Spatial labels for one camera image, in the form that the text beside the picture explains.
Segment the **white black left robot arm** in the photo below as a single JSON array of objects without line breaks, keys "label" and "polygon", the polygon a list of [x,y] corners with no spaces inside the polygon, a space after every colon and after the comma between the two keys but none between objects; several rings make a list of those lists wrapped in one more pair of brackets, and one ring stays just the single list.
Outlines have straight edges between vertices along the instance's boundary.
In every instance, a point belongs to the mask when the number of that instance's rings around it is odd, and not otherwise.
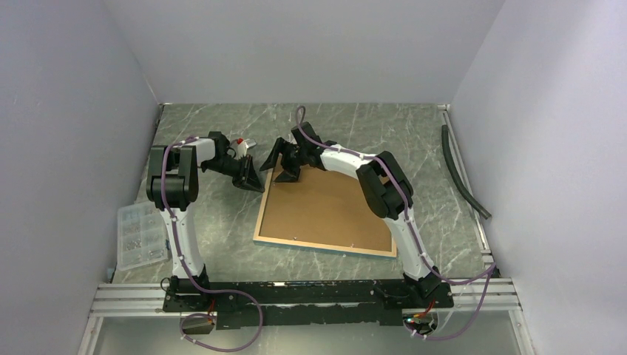
[{"label": "white black left robot arm", "polygon": [[146,196],[166,224],[173,268],[168,294],[181,295],[192,310],[211,302],[206,264],[200,256],[192,204],[200,191],[199,173],[212,171],[231,178],[234,187],[264,192],[253,158],[241,140],[229,140],[222,132],[190,136],[149,150]]}]

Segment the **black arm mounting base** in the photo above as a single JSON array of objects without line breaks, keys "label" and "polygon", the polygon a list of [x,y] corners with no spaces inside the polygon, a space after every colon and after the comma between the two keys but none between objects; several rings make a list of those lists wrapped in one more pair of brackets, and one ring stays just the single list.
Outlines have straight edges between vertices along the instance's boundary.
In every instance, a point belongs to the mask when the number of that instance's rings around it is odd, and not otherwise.
[{"label": "black arm mounting base", "polygon": [[421,291],[402,279],[213,282],[203,293],[188,280],[165,288],[163,311],[211,312],[217,327],[327,325],[374,322],[397,326],[411,311],[454,306],[447,283]]}]

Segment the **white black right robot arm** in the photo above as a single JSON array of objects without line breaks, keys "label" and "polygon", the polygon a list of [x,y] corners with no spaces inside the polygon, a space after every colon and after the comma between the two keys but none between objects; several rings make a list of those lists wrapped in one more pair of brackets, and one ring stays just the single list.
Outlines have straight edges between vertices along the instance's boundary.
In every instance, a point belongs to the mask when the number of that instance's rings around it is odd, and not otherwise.
[{"label": "white black right robot arm", "polygon": [[435,275],[415,221],[413,187],[392,153],[377,155],[353,151],[335,141],[322,141],[304,122],[291,130],[294,142],[277,138],[262,171],[279,164],[278,183],[299,180],[303,166],[338,172],[358,180],[365,201],[390,230],[404,268],[407,298],[414,306],[426,306],[435,297],[441,279]]}]

